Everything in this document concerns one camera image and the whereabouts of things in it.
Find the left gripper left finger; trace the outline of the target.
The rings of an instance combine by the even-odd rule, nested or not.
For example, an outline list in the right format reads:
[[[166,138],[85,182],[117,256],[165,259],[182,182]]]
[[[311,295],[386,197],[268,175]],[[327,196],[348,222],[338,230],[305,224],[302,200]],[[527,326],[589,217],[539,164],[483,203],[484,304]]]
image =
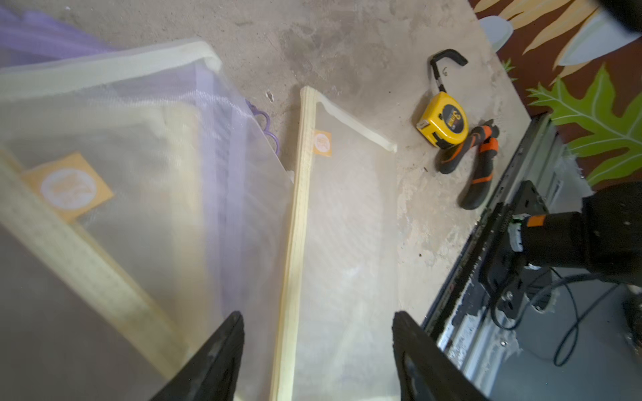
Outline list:
[[[244,320],[234,311],[151,400],[233,400],[244,342]]]

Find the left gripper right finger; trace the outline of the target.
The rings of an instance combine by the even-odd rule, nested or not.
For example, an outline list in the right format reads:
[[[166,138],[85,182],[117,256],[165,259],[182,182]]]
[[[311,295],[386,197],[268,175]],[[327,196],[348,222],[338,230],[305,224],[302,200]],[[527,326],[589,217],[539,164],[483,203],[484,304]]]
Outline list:
[[[405,311],[392,324],[402,400],[485,400],[484,396]]]

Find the yellow trimmed mesh pouch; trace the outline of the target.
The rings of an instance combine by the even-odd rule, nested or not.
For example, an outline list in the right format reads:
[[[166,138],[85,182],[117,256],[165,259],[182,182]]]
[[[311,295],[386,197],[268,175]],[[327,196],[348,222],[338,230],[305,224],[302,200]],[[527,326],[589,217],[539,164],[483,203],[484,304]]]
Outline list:
[[[299,147],[273,400],[396,400],[396,144],[309,86]]]

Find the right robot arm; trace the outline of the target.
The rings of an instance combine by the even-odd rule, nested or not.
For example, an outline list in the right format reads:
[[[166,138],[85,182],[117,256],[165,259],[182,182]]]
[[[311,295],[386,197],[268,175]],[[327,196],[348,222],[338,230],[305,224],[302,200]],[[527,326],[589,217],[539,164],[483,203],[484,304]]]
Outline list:
[[[583,268],[603,282],[641,286],[641,183],[612,185],[580,212],[513,217],[511,249],[537,267]]]

